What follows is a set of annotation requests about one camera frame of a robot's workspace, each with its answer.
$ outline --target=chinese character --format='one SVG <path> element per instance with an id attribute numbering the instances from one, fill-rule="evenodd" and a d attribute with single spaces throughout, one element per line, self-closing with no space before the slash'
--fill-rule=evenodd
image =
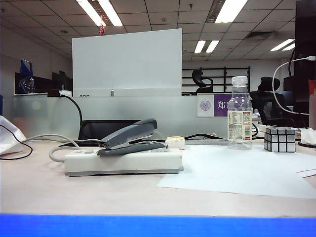
<path id="1" fill-rule="evenodd" d="M 218 101 L 218 109 L 219 108 L 224 109 L 226 107 L 225 103 L 226 103 L 226 101 Z"/>

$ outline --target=plastic water bottle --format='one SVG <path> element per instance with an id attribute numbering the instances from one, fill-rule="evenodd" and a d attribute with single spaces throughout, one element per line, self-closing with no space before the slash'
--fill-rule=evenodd
<path id="1" fill-rule="evenodd" d="M 248 78 L 232 78 L 232 98 L 228 102 L 228 148 L 250 150 L 252 147 L 252 105 L 247 94 Z"/>

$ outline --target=office desk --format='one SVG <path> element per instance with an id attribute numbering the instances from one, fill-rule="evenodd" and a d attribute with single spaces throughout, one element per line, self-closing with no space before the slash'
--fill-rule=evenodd
<path id="1" fill-rule="evenodd" d="M 57 145 L 32 142 L 30 157 L 1 162 L 1 213 L 316 216 L 316 199 L 156 187 L 163 174 L 68 177 L 64 165 L 48 157 Z M 297 152 L 316 154 L 300 146 Z M 307 180 L 316 187 L 315 176 Z"/>

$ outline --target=fluorescent light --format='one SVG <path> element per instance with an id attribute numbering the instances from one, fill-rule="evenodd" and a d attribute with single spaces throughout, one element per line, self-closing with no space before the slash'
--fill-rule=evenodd
<path id="1" fill-rule="evenodd" d="M 196 49 L 195 49 L 194 53 L 201 53 L 201 51 L 202 51 L 202 49 L 203 49 L 203 47 L 205 45 L 205 42 L 206 42 L 205 40 L 199 40 L 197 42 L 197 46 L 196 46 Z"/>
<path id="2" fill-rule="evenodd" d="M 288 45 L 289 43 L 293 42 L 294 39 L 287 39 L 286 41 L 284 41 L 283 43 L 280 43 L 278 46 L 274 47 L 273 49 L 271 49 L 270 51 L 277 51 L 280 48 L 283 48 L 284 46 Z"/>
<path id="3" fill-rule="evenodd" d="M 94 21 L 94 23 L 97 26 L 100 26 L 101 24 L 103 26 L 106 26 L 104 21 L 101 20 L 101 17 L 94 10 L 93 6 L 91 6 L 91 4 L 88 2 L 88 0 L 77 0 L 77 2 L 79 3 L 79 5 L 83 8 L 83 10 L 88 14 L 88 16 L 91 18 L 92 21 Z"/>
<path id="4" fill-rule="evenodd" d="M 211 43 L 209 44 L 209 47 L 207 48 L 206 52 L 207 53 L 213 52 L 213 50 L 217 46 L 218 42 L 219 42 L 219 40 L 212 40 Z"/>
<path id="5" fill-rule="evenodd" d="M 293 43 L 293 44 L 291 44 L 290 46 L 288 46 L 288 47 L 282 49 L 282 51 L 288 51 L 288 50 L 290 50 L 290 49 L 292 49 L 292 48 L 294 48 L 294 47 L 295 47 L 295 43 Z"/>
<path id="6" fill-rule="evenodd" d="M 103 10 L 105 11 L 106 15 L 109 17 L 110 21 L 115 26 L 122 26 L 122 22 L 119 19 L 119 16 L 115 12 L 113 6 L 109 2 L 109 0 L 99 0 L 99 3 Z"/>
<path id="7" fill-rule="evenodd" d="M 215 23 L 233 22 L 248 0 L 226 0 Z"/>

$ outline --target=power strip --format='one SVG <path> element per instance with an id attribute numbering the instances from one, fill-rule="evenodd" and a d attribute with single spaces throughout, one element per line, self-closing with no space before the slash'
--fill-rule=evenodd
<path id="1" fill-rule="evenodd" d="M 125 155 L 98 156 L 97 150 L 75 150 L 65 156 L 65 174 L 179 173 L 183 170 L 179 149 L 154 149 Z"/>

